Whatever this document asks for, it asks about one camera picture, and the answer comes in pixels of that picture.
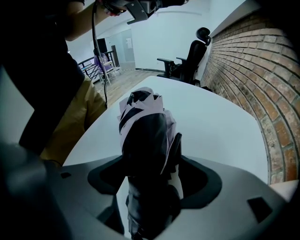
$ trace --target person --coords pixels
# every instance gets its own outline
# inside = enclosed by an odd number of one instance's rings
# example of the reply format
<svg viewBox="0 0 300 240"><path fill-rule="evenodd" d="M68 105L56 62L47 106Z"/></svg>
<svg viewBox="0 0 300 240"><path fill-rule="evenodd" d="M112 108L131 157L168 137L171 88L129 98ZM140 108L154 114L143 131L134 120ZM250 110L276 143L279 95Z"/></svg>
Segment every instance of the person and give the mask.
<svg viewBox="0 0 300 240"><path fill-rule="evenodd" d="M110 70L111 68L112 68L112 66L111 65L102 65L99 61L98 61L98 58L97 58L97 56L96 56L96 50L94 49L94 64L95 65L97 65L98 67L99 67L99 71L98 71L98 76L99 76L99 79L102 81L102 83L104 84L104 76L102 77L102 75L103 75L103 70L102 70L102 68L105 68L105 70L106 71L108 71L108 70ZM101 61L102 61L102 63L103 64L105 64L106 62L108 62L108 58L107 58L107 56L104 54L104 53L101 53Z"/></svg>
<svg viewBox="0 0 300 240"><path fill-rule="evenodd" d="M96 24L124 12L99 1ZM84 9L84 0L5 1L1 7L1 63L34 108L19 143L59 165L106 109L66 44L91 29L92 8Z"/></svg>

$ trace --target black metal railing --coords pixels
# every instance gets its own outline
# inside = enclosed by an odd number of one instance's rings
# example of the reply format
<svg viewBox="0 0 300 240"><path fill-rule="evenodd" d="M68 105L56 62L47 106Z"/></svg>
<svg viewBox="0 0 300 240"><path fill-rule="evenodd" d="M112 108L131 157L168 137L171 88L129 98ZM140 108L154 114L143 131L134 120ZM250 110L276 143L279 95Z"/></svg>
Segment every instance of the black metal railing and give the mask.
<svg viewBox="0 0 300 240"><path fill-rule="evenodd" d="M113 53L114 51L104 52L104 54L108 57L109 61L112 61L112 65L115 67L115 63L113 60ZM91 60L93 60L94 57L88 58L80 63L78 63L78 66L80 69L87 75L91 80L96 79L99 71L99 66L92 63Z"/></svg>

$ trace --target black office chair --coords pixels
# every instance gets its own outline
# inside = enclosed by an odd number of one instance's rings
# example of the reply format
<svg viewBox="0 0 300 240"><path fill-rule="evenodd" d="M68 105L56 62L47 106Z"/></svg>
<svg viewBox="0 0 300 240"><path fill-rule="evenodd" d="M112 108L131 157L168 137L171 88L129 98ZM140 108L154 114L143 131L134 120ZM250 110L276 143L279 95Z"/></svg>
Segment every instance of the black office chair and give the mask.
<svg viewBox="0 0 300 240"><path fill-rule="evenodd" d="M158 58L158 61L165 63L165 72L157 76L170 78L177 81L182 81L194 85L194 75L198 69L198 64L203 58L207 46L210 44L210 31L207 28L200 28L196 32L199 40L192 42L187 59L177 58L182 61L182 64L174 64L174 61Z"/></svg>

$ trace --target chair armrest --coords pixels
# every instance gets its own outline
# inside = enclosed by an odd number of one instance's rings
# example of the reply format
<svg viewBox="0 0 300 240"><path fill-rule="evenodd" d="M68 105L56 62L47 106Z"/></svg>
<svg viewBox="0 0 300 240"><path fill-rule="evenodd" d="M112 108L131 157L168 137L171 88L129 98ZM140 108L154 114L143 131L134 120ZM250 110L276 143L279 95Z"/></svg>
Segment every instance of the chair armrest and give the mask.
<svg viewBox="0 0 300 240"><path fill-rule="evenodd" d="M185 58L177 58L177 59L181 60L183 64L187 62Z"/></svg>
<svg viewBox="0 0 300 240"><path fill-rule="evenodd" d="M161 61L161 62L164 62L164 63L172 63L172 62L174 62L172 60L168 60L168 59L164 59L164 58L158 58L157 60Z"/></svg>

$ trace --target black and white fabric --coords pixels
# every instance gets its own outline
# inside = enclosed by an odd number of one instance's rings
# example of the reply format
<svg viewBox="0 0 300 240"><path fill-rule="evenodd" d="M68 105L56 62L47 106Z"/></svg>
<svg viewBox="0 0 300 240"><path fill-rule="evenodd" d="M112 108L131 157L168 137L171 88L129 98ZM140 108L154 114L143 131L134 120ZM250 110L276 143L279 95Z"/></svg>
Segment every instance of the black and white fabric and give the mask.
<svg viewBox="0 0 300 240"><path fill-rule="evenodd" d="M153 239L180 211L178 177L181 134L163 98L140 88L120 102L120 145L125 175L129 231L133 239Z"/></svg>

